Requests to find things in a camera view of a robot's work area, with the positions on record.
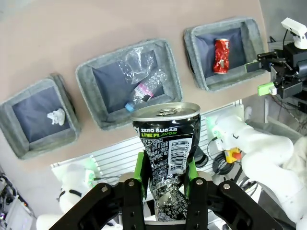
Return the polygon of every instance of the crushed can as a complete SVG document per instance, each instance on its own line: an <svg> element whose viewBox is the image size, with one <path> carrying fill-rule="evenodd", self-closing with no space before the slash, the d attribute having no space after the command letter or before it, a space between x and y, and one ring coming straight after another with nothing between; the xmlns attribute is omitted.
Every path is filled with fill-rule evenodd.
<svg viewBox="0 0 307 230"><path fill-rule="evenodd" d="M225 74L229 70L229 40L222 38L215 40L215 62L213 72Z"/></svg>
<svg viewBox="0 0 307 230"><path fill-rule="evenodd" d="M188 201L179 191L179 185L198 147L199 105L148 106L132 114L132 124L150 160L149 188L155 202L156 219L162 222L186 219Z"/></svg>

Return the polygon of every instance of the blue bottle cap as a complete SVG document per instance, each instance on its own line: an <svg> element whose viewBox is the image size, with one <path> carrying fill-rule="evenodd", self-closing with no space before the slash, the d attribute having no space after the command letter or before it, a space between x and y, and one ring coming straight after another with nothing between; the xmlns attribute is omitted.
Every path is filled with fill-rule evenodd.
<svg viewBox="0 0 307 230"><path fill-rule="evenodd" d="M130 103L127 103L126 105L125 105L125 108L129 111L129 112L134 112L134 108L133 108L133 106L130 104Z"/></svg>

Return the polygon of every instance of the crushed plastic bottle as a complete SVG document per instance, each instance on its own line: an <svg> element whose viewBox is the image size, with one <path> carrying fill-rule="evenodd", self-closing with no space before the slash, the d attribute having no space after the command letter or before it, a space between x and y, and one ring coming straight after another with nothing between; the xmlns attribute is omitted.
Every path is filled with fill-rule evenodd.
<svg viewBox="0 0 307 230"><path fill-rule="evenodd" d="M118 63L126 81L130 84L136 84L147 78L154 68L154 52L143 52L143 50L144 47L130 50Z"/></svg>
<svg viewBox="0 0 307 230"><path fill-rule="evenodd" d="M142 80L133 90L130 96L130 102L125 106L126 109L129 112L133 112L136 105L149 101L162 85L163 79L165 79L165 73L161 69L153 70L152 73Z"/></svg>

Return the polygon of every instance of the beige table surface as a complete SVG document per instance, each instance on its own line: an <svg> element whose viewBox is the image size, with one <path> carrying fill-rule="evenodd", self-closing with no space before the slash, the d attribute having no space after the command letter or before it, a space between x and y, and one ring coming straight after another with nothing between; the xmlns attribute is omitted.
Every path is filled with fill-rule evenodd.
<svg viewBox="0 0 307 230"><path fill-rule="evenodd" d="M269 75L210 93L196 87L184 50L186 28L234 16L253 17L266 43L258 0L39 0L0 23L0 102L52 72L63 75L82 132L78 141L27 161L28 169L91 153L136 135L132 126L101 131L75 78L88 59L144 39L165 38L177 63L186 102L212 110L257 92ZM1 151L13 154L8 145Z"/></svg>

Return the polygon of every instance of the red crushed can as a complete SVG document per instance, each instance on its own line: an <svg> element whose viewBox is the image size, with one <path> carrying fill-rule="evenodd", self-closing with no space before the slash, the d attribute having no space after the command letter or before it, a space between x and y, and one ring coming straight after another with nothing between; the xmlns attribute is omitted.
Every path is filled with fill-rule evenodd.
<svg viewBox="0 0 307 230"><path fill-rule="evenodd" d="M213 66L214 73L227 73L229 70L229 40L215 40L215 62Z"/></svg>

